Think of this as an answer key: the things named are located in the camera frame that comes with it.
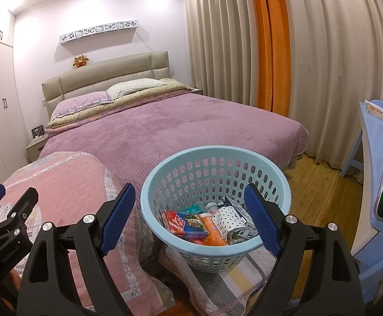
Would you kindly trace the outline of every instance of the metal screw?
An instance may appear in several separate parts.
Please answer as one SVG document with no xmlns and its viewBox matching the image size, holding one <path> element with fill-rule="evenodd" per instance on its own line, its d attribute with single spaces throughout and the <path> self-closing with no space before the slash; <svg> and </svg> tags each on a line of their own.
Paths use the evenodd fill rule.
<svg viewBox="0 0 383 316">
<path fill-rule="evenodd" d="M 327 225 L 327 227 L 328 227 L 330 230 L 333 230 L 333 231 L 337 230 L 337 225 L 336 225 L 335 223 L 329 223 L 329 224 Z"/>
<path fill-rule="evenodd" d="M 288 215 L 285 220 L 287 220 L 288 223 L 291 223 L 293 225 L 294 223 L 297 223 L 298 219 L 294 215 Z"/>
<path fill-rule="evenodd" d="M 51 222 L 47 222 L 43 224 L 43 231 L 50 230 L 53 227 L 53 224 Z"/>
<path fill-rule="evenodd" d="M 84 223 L 92 223 L 95 219 L 95 216 L 94 215 L 86 215 L 84 218 L 83 218 L 83 221 Z"/>
</svg>

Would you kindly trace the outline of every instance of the orange bottle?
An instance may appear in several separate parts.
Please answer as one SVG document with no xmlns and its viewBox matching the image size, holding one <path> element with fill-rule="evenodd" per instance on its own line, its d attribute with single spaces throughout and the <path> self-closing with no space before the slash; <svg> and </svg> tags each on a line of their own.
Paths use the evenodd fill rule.
<svg viewBox="0 0 383 316">
<path fill-rule="evenodd" d="M 228 245 L 228 242 L 226 242 L 222 235 L 216 227 L 215 223 L 212 220 L 212 214 L 206 213 L 206 214 L 200 214 L 199 215 L 201 220 L 203 221 L 204 225 L 209 231 L 209 235 L 202 239 L 203 244 L 205 246 L 226 246 Z"/>
</svg>

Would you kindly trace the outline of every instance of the stuffed animal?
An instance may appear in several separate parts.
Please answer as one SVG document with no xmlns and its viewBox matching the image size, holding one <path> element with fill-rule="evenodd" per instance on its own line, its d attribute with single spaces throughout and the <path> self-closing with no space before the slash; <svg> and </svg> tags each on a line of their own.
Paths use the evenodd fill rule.
<svg viewBox="0 0 383 316">
<path fill-rule="evenodd" d="M 85 55 L 81 55 L 79 57 L 75 57 L 73 60 L 73 66 L 80 68 L 81 66 L 86 65 L 86 61 L 89 61 L 89 58 L 86 58 Z"/>
</svg>

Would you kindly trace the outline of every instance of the nightstand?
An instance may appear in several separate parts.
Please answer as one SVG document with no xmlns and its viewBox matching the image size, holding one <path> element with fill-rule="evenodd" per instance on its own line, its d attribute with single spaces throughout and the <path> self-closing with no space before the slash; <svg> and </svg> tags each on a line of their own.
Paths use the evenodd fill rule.
<svg viewBox="0 0 383 316">
<path fill-rule="evenodd" d="M 38 159 L 39 154 L 41 153 L 44 146 L 46 145 L 46 142 L 47 142 L 46 136 L 43 135 L 32 140 L 31 143 L 27 146 L 27 152 L 32 162 Z"/>
<path fill-rule="evenodd" d="M 198 94 L 198 95 L 202 95 L 203 96 L 203 89 L 196 89 L 196 88 L 193 88 L 193 90 L 191 91 L 192 94 Z"/>
</svg>

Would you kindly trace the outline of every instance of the teal object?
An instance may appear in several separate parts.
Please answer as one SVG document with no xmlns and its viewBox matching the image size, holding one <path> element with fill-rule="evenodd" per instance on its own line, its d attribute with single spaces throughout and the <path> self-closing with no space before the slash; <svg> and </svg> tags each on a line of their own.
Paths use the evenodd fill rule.
<svg viewBox="0 0 383 316">
<path fill-rule="evenodd" d="M 254 183 L 265 200 L 276 202 L 287 215 L 291 190 L 282 171 L 255 152 L 230 146 L 203 146 L 179 152 L 162 161 L 142 187 L 142 214 L 152 232 L 178 250 L 193 268 L 218 273 L 234 267 L 247 253 L 262 246 L 260 236 L 229 246 L 202 246 L 168 232 L 162 223 L 165 210 L 221 200 L 224 196 L 244 203 L 244 189 Z"/>
<path fill-rule="evenodd" d="M 193 204 L 190 207 L 184 208 L 183 213 L 186 213 L 186 214 L 202 214 L 203 210 L 199 207 L 198 204 Z"/>
</svg>

